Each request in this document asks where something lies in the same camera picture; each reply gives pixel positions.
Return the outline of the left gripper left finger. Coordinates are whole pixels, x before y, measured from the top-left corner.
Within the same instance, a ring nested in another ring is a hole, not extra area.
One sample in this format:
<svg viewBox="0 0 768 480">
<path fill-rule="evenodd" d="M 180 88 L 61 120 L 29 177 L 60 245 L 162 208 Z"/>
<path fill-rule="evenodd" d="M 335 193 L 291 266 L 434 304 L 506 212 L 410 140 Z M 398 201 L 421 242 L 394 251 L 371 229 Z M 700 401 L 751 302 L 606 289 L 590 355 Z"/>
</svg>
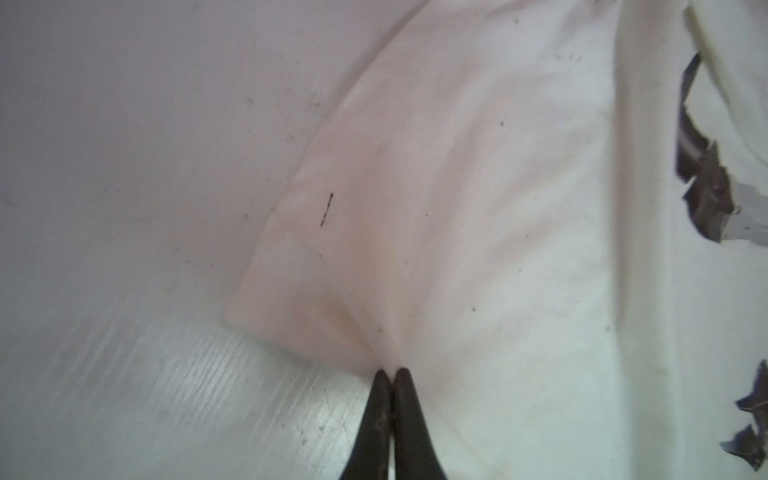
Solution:
<svg viewBox="0 0 768 480">
<path fill-rule="evenodd" d="M 387 480 L 392 429 L 393 386 L 384 370 L 376 372 L 359 430 L 340 480 Z"/>
</svg>

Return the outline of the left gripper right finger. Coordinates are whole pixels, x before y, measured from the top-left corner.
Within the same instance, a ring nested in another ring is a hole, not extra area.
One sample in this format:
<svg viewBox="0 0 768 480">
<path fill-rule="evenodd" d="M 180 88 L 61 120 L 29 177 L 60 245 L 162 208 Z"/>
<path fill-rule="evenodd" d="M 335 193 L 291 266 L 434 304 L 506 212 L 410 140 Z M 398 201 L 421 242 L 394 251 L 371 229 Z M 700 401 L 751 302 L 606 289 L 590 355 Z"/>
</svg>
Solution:
<svg viewBox="0 0 768 480">
<path fill-rule="evenodd" d="M 393 383 L 392 425 L 395 478 L 446 480 L 433 447 L 411 372 L 397 371 Z"/>
</svg>

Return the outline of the white printed t-shirt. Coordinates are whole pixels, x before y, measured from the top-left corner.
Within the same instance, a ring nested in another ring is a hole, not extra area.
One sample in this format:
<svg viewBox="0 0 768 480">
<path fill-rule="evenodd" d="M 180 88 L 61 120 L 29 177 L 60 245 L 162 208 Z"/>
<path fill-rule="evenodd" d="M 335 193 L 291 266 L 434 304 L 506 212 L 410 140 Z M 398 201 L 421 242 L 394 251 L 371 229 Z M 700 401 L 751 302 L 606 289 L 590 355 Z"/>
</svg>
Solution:
<svg viewBox="0 0 768 480">
<path fill-rule="evenodd" d="M 429 1 L 226 321 L 408 369 L 452 479 L 767 475 L 767 5 Z"/>
</svg>

